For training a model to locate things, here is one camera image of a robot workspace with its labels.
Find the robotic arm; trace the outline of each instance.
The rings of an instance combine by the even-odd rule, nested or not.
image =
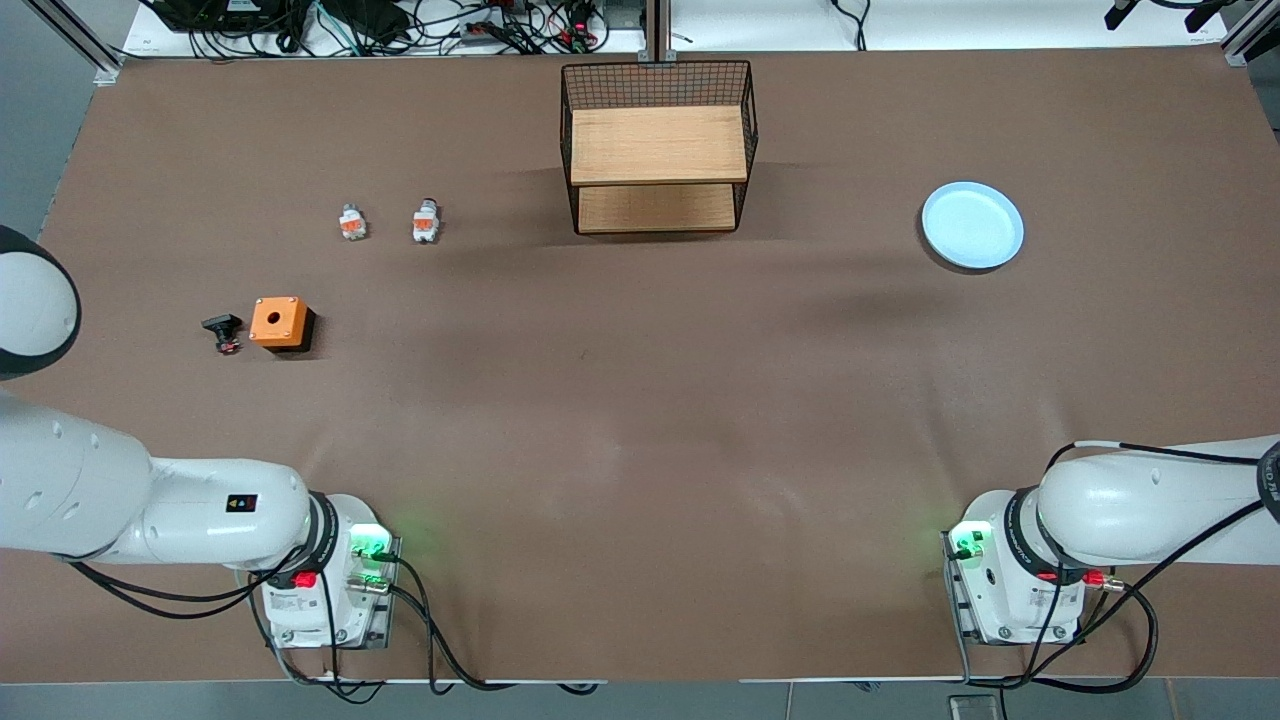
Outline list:
[[[1216,533],[1181,560],[1280,565],[1280,436],[1187,445],[1179,455],[1114,448],[1052,465],[1038,487],[978,496],[948,534],[964,630],[984,643],[1066,642],[1100,568],[1164,561],[1251,503],[1263,510]],[[1152,448],[1165,451],[1166,448]],[[1188,455],[1230,457],[1222,462]],[[1059,578],[1062,587],[1046,618]]]
[[[79,310],[63,266],[0,225],[0,379],[65,355]],[[262,587],[278,647],[361,647],[393,577],[371,556],[390,546],[367,505],[308,492],[292,468],[152,457],[128,434],[0,391],[0,548],[273,570]]]

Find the white connector with orange label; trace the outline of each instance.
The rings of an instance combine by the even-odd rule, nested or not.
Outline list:
[[[360,208],[348,202],[342,206],[342,215],[338,218],[338,227],[342,228],[342,237],[347,240],[364,240],[369,234],[369,224],[360,214]]]
[[[440,231],[440,208],[430,197],[422,199],[422,206],[413,213],[413,242],[435,242]]]

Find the white plate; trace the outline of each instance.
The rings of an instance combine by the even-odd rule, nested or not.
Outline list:
[[[1023,247],[1023,217],[998,190],[954,182],[933,191],[922,213],[924,237],[948,263],[998,268]]]

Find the brown tabletop surface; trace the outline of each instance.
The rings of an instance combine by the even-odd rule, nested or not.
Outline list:
[[[1215,47],[750,59],[741,229],[686,242],[572,233],[554,58],[129,63],[44,233],[79,342],[6,388],[366,500],[480,676],[959,675],[938,532],[975,495],[1071,439],[1280,430],[1280,147]],[[1020,208],[1009,265],[922,249],[956,179]],[[410,241],[422,196],[438,246]],[[311,355],[219,356],[200,322],[269,295],[316,310]],[[279,675],[247,610],[155,619],[36,553],[0,574],[0,682]],[[1277,596],[1174,568],[1153,673],[1274,675]],[[1056,670],[1126,673],[1121,618]],[[392,644],[343,673],[421,678],[407,614]]]

